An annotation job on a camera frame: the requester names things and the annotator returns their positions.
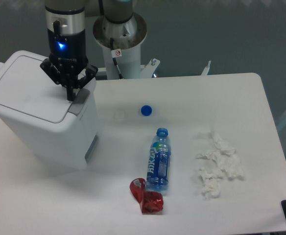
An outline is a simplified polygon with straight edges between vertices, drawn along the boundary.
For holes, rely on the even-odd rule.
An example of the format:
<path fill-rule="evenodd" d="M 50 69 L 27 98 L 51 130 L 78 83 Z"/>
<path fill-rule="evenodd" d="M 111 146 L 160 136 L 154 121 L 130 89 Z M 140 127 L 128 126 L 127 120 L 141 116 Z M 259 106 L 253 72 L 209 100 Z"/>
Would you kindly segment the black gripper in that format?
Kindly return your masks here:
<path fill-rule="evenodd" d="M 77 34 L 61 35 L 60 38 L 55 38 L 54 32 L 48 29 L 48 42 L 49 59 L 45 59 L 40 64 L 40 68 L 56 85 L 61 85 L 66 89 L 68 101 L 74 101 L 75 76 L 65 70 L 70 70 L 71 66 L 74 66 L 75 73 L 80 73 L 85 69 L 85 76 L 77 81 L 79 89 L 95 78 L 98 72 L 96 66 L 87 66 L 85 30 Z"/>

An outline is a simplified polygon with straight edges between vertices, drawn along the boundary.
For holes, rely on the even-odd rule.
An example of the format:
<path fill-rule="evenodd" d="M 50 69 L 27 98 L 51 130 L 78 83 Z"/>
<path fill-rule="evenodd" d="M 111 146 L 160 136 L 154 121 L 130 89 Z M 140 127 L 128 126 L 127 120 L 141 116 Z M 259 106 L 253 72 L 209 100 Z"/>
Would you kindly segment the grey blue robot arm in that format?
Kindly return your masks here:
<path fill-rule="evenodd" d="M 88 65 L 85 18 L 103 15 L 113 23 L 125 23 L 133 15 L 130 0 L 46 0 L 45 13 L 50 54 L 41 69 L 67 91 L 74 101 L 75 89 L 87 85 L 98 69 Z"/>

